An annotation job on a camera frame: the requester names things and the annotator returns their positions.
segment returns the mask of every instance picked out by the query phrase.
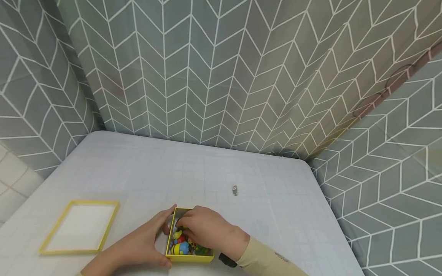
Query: left hand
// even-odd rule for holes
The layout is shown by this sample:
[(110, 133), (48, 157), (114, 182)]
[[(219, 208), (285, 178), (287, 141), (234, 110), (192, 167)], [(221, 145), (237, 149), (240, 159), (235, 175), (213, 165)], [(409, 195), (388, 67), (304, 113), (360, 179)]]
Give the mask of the left hand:
[(109, 275), (113, 271), (106, 270), (104, 268), (106, 266), (111, 267), (112, 270), (118, 266), (137, 264), (153, 264), (171, 268), (172, 262), (155, 249), (155, 239), (160, 228), (165, 235), (169, 234), (170, 229), (166, 220), (173, 214), (175, 207), (176, 204), (168, 210), (160, 211), (148, 222), (97, 255), (82, 270), (82, 274), (84, 276)]

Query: figurine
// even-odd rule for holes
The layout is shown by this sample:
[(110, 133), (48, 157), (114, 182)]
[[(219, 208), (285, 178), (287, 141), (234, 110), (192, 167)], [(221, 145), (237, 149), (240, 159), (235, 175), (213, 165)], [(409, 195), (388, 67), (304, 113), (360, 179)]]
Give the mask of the figurine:
[(189, 244), (187, 242), (177, 243), (170, 249), (171, 254), (174, 255), (188, 255), (189, 254)]
[(194, 240), (192, 240), (191, 238), (187, 238), (187, 243), (189, 243), (189, 246), (191, 248), (191, 251), (195, 254), (195, 255), (207, 255), (207, 253), (209, 252), (208, 248), (205, 248), (199, 244), (197, 244)]
[(195, 255), (207, 255), (209, 249), (197, 244), (196, 247), (193, 248), (193, 252)]
[(173, 243), (174, 244), (186, 241), (186, 237), (183, 235), (183, 231), (181, 231), (181, 230), (178, 230), (175, 233), (173, 233), (172, 237), (173, 237)]
[(189, 246), (193, 249), (197, 246), (196, 242), (194, 242), (191, 238), (187, 238), (187, 242), (189, 243)]

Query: herringbone pattern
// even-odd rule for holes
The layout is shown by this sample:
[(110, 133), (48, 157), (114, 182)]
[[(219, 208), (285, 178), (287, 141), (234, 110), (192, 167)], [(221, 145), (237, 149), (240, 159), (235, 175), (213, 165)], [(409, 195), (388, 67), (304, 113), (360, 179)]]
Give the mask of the herringbone pattern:
[(39, 1), (0, 1), (0, 143), (44, 178), (97, 129), (58, 28)]
[(439, 39), (440, 5), (76, 0), (59, 8), (108, 130), (305, 159)]
[(441, 118), (442, 53), (310, 164), (366, 275), (442, 275)]

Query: beige sleeve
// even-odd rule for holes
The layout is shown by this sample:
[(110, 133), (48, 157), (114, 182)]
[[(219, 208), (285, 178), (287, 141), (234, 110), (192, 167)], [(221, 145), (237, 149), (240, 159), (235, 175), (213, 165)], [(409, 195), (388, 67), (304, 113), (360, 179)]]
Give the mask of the beige sleeve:
[(250, 237), (246, 251), (236, 263), (250, 276), (307, 276), (294, 263), (254, 237)]

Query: right hand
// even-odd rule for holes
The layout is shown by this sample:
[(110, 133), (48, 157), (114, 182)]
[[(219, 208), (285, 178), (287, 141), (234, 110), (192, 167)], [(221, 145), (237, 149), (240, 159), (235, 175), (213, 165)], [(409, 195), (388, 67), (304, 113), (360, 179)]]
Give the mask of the right hand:
[(247, 248), (250, 236), (238, 226), (228, 223), (220, 214), (206, 207), (195, 206), (176, 223), (186, 226), (184, 234), (207, 248), (219, 250), (238, 261)]

